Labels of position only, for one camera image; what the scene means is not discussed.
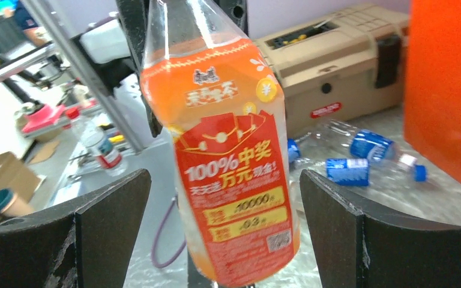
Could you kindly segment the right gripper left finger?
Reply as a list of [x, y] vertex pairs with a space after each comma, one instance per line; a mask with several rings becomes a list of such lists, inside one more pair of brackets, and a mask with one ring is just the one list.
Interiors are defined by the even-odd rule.
[[139, 169], [0, 224], [0, 287], [122, 287], [151, 188]]

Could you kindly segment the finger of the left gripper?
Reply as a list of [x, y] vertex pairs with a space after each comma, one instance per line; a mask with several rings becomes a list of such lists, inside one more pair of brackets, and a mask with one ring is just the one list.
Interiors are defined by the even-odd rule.
[[214, 2], [245, 34], [249, 33], [248, 5], [246, 0], [215, 0]]
[[[131, 59], [135, 67], [135, 74], [140, 82], [146, 45], [149, 1], [117, 0], [116, 6], [118, 8], [119, 21], [124, 31]], [[156, 138], [161, 133], [163, 126], [158, 122], [155, 114], [151, 110], [140, 83], [139, 88], [142, 102], [146, 109], [149, 132], [151, 132], [153, 138]]]

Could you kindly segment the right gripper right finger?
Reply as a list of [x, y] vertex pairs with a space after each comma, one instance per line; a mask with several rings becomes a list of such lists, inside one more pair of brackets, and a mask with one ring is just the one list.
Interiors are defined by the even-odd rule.
[[323, 287], [461, 287], [461, 226], [389, 208], [312, 170], [300, 189]]

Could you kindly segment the blue label bottle white cap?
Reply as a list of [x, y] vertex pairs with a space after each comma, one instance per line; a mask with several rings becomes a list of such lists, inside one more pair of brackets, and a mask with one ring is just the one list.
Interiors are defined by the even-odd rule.
[[389, 162], [404, 170], [418, 164], [418, 158], [403, 152], [393, 139], [347, 122], [327, 119], [318, 123], [310, 136], [342, 154], [365, 158], [374, 164], [385, 165]]

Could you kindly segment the large orange juice bottle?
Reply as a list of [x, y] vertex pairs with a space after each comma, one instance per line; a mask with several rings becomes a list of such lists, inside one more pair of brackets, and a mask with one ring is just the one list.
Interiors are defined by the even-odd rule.
[[284, 93], [258, 47], [213, 1], [151, 1], [143, 96], [173, 141], [179, 213], [201, 274], [264, 280], [295, 256]]

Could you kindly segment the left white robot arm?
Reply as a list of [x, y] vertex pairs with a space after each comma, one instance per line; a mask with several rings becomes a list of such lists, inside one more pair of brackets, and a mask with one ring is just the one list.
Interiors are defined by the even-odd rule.
[[216, 65], [253, 50], [245, 1], [118, 1], [118, 13], [75, 39], [109, 91], [103, 108], [144, 149], [163, 128], [174, 138], [210, 114], [198, 89]]

